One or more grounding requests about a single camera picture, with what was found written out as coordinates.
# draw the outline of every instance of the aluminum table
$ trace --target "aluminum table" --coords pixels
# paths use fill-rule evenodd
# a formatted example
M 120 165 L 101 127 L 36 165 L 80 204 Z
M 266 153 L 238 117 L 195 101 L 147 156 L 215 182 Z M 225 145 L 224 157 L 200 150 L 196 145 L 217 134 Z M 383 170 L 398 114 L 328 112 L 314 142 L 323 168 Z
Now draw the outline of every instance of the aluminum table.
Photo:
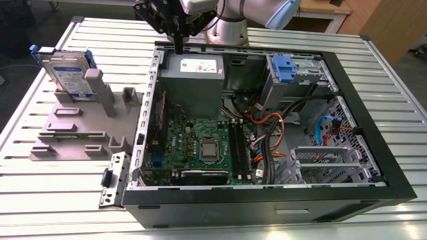
M 73 18 L 57 49 L 88 47 L 112 90 L 145 89 L 156 40 L 141 21 Z M 191 39 L 203 43 L 204 35 Z M 342 223 L 144 230 L 125 210 L 99 210 L 109 161 L 31 161 L 56 101 L 41 70 L 0 135 L 0 236 L 53 239 L 426 239 L 427 114 L 374 44 L 355 35 L 248 29 L 251 46 L 336 53 L 418 199 Z

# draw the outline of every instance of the cpu socket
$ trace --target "cpu socket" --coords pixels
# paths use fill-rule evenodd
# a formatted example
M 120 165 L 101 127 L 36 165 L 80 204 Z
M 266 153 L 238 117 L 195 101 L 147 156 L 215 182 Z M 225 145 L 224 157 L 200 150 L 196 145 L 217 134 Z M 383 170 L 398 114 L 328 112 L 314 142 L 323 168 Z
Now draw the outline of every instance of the cpu socket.
M 220 138 L 217 136 L 199 138 L 199 159 L 208 165 L 220 160 Z

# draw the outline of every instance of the black floor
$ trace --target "black floor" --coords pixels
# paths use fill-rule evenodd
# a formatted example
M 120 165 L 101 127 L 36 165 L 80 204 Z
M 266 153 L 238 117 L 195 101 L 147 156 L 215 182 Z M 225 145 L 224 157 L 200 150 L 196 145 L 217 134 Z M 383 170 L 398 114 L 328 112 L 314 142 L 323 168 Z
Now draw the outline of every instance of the black floor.
M 60 3 L 60 10 L 51 11 L 48 2 L 33 1 L 32 13 L 36 25 L 27 29 L 31 43 L 37 46 L 55 46 L 73 16 L 92 18 L 133 20 L 133 10 L 128 6 L 109 6 L 97 4 Z M 15 108 L 39 73 L 36 62 L 31 56 L 11 59 L 0 54 L 0 75 L 7 85 L 0 86 L 0 130 L 4 128 L 15 112 Z M 412 57 L 408 53 L 395 71 L 412 91 L 418 101 L 427 107 L 427 62 Z

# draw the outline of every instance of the ram slot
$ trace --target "ram slot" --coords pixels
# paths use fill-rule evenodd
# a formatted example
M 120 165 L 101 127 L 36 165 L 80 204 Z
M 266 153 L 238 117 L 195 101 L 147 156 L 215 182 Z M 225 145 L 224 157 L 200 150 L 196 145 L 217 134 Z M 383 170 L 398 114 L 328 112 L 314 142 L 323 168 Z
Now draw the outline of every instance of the ram slot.
M 239 159 L 239 143 L 236 137 L 236 123 L 229 121 L 228 124 L 228 142 L 229 142 L 229 153 L 231 153 L 231 167 L 232 167 L 232 176 L 242 177 L 240 170 L 240 159 Z
M 247 176 L 250 174 L 250 166 L 248 166 L 248 156 L 247 156 L 246 134 L 243 132 L 243 123 L 236 123 L 235 130 L 236 130 L 240 173 L 243 176 Z

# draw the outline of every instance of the open computer tower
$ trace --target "open computer tower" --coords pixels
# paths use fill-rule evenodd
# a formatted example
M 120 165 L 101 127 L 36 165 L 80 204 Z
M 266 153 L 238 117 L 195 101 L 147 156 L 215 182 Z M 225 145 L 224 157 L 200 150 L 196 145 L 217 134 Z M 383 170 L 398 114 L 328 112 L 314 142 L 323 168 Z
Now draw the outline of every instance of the open computer tower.
M 100 208 L 145 228 L 270 225 L 416 197 L 335 53 L 157 42 L 148 75 Z

